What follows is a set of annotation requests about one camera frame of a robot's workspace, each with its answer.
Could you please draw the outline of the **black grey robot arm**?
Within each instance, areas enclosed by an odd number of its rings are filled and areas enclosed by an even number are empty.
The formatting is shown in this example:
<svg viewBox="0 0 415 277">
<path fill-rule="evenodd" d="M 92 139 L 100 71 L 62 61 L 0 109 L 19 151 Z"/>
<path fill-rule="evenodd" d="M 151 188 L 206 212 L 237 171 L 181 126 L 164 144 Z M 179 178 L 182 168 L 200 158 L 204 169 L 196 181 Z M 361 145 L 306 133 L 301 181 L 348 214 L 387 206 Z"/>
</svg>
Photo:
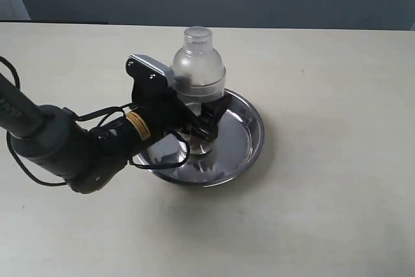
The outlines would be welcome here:
<svg viewBox="0 0 415 277">
<path fill-rule="evenodd" d="M 205 141 L 218 136 L 228 94 L 194 114 L 158 74 L 134 77 L 132 100 L 79 116 L 66 108 L 34 104 L 8 79 L 1 79 L 1 127 L 16 162 L 29 160 L 73 191 L 89 194 L 105 186 L 134 157 L 172 135 L 188 132 Z"/>
</svg>

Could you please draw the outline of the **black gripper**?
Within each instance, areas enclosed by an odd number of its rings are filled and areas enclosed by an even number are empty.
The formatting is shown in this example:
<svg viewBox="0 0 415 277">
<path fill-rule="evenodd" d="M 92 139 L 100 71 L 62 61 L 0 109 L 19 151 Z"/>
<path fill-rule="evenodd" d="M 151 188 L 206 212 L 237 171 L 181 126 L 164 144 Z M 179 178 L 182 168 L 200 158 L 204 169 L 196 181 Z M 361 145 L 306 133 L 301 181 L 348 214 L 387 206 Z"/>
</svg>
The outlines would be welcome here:
<svg viewBox="0 0 415 277">
<path fill-rule="evenodd" d="M 200 115 L 196 116 L 178 98 L 167 79 L 135 78 L 132 109 L 124 117 L 124 140 L 128 143 L 156 143 L 172 132 L 181 132 L 213 141 L 230 103 L 230 97 L 202 103 Z"/>
</svg>

